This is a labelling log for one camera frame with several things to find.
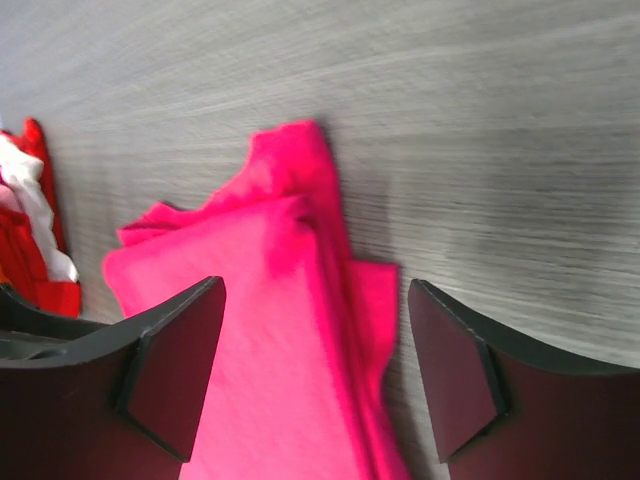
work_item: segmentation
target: fabric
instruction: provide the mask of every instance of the fabric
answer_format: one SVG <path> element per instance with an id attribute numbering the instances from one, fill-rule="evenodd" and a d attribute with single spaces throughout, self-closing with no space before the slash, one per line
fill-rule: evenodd
<path id="1" fill-rule="evenodd" d="M 313 121 L 251 139 L 200 209 L 154 205 L 104 273 L 125 315 L 207 275 L 227 304 L 184 480 L 406 479 L 381 381 L 398 269 L 352 259 L 338 177 Z"/>
<path id="2" fill-rule="evenodd" d="M 22 212 L 16 194 L 6 185 L 0 185 L 0 207 L 11 210 L 12 212 Z"/>
<path id="3" fill-rule="evenodd" d="M 0 207 L 0 265 L 2 278 L 27 301 L 58 315 L 77 317 L 80 286 L 73 282 L 52 282 L 31 234 L 31 222 L 23 213 Z"/>
<path id="4" fill-rule="evenodd" d="M 22 135 L 15 136 L 9 132 L 2 132 L 11 142 L 16 145 L 24 153 L 36 157 L 42 162 L 42 174 L 40 175 L 40 186 L 42 193 L 47 199 L 47 203 L 53 211 L 53 235 L 56 237 L 58 249 L 67 253 L 67 243 L 64 238 L 62 228 L 62 216 L 58 207 L 58 199 L 56 196 L 55 182 L 53 178 L 53 164 L 49 156 L 47 142 L 44 132 L 40 124 L 33 118 L 27 118 L 24 121 Z"/>
<path id="5" fill-rule="evenodd" d="M 53 211 L 42 193 L 38 179 L 43 162 L 22 152 L 7 136 L 0 136 L 0 172 L 11 187 L 31 222 L 33 238 L 44 257 L 48 277 L 55 281 L 78 280 L 78 270 L 68 255 L 58 250 L 51 227 Z"/>

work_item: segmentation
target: pink garment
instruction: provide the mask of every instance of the pink garment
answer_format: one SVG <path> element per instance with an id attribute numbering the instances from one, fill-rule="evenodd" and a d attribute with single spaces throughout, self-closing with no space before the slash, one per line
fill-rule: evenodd
<path id="1" fill-rule="evenodd" d="M 10 187 L 0 184 L 0 207 L 11 210 L 12 212 L 22 213 L 20 208 L 20 202 L 16 198 L 16 194 L 13 193 Z"/>
<path id="2" fill-rule="evenodd" d="M 402 480 L 381 381 L 395 265 L 353 260 L 338 177 L 313 121 L 255 134 L 200 209 L 154 205 L 104 264 L 125 315 L 207 275 L 228 297 L 183 480 Z"/>

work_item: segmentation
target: white garment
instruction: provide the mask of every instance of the white garment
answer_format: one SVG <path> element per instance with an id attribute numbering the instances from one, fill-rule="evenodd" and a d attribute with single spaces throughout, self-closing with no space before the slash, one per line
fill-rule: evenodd
<path id="1" fill-rule="evenodd" d="M 78 270 L 69 256 L 58 250 L 51 230 L 53 211 L 38 183 L 43 166 L 40 159 L 27 155 L 8 138 L 0 136 L 2 179 L 14 191 L 29 217 L 31 233 L 47 265 L 49 280 L 77 282 Z"/>

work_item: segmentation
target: black object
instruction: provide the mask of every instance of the black object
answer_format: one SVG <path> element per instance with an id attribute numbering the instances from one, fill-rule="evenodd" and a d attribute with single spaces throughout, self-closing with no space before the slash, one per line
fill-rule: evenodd
<path id="1" fill-rule="evenodd" d="M 409 311 L 452 480 L 640 479 L 640 371 L 535 340 L 422 280 Z"/>
<path id="2" fill-rule="evenodd" d="M 49 315 L 0 286 L 0 478 L 176 480 L 225 295 L 209 278 L 103 325 Z"/>

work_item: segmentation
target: pile of clothes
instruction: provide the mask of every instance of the pile of clothes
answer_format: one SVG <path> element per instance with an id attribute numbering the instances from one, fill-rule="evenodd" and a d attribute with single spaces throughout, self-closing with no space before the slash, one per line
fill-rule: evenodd
<path id="1" fill-rule="evenodd" d="M 314 121 L 254 134 L 243 170 L 201 208 L 158 203 L 118 234 L 104 273 L 125 315 L 209 275 L 226 285 L 181 479 L 408 480 L 381 388 L 398 267 L 353 258 Z"/>
<path id="2" fill-rule="evenodd" d="M 66 253 L 51 158 L 32 118 L 0 132 L 0 282 L 47 312 L 77 317 L 78 270 Z"/>

